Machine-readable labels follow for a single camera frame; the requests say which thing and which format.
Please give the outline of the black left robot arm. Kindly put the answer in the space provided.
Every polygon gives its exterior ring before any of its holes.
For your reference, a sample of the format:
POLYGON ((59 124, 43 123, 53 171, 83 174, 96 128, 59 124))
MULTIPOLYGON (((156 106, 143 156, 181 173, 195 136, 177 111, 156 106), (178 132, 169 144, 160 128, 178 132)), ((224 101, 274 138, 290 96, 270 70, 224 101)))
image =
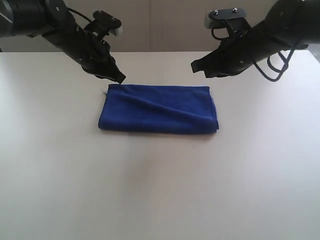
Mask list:
POLYGON ((0 2, 0 36, 2 38, 42 36, 77 62, 88 74, 121 84, 126 76, 119 70, 104 40, 118 36, 122 22, 97 10, 85 27, 77 24, 74 9, 62 0, 2 0, 0 2))

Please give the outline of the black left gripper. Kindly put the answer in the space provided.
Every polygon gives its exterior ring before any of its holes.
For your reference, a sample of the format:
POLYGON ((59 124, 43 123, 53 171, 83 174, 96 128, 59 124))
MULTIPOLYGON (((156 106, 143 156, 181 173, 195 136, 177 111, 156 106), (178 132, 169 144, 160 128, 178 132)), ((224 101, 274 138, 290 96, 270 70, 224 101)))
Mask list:
POLYGON ((118 84, 126 79, 110 54, 110 46, 85 32, 78 24, 49 31, 42 37, 77 62, 86 73, 118 84))

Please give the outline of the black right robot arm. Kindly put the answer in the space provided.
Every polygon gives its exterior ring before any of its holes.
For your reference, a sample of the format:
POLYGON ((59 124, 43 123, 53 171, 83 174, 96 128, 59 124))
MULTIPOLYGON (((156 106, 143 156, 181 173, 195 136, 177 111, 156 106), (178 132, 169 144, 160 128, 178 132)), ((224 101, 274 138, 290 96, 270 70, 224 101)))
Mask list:
POLYGON ((251 66, 269 81, 278 81, 296 50, 320 43, 320 2, 278 0, 254 26, 241 8, 209 11, 206 29, 220 44, 191 63, 193 73, 206 78, 237 76, 251 66))

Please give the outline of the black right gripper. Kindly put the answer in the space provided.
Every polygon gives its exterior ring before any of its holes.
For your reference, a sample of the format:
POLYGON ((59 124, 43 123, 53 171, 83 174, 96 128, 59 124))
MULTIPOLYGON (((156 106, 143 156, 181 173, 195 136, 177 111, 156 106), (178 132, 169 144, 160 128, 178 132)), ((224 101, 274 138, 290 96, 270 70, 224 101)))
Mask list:
POLYGON ((294 51, 308 46, 303 42, 302 33, 291 31, 290 27, 270 27, 264 20, 242 36, 222 41, 208 56, 194 60, 191 69, 193 73, 204 72, 206 78, 224 78, 255 66, 265 77, 258 62, 267 59, 270 69, 281 77, 294 51))

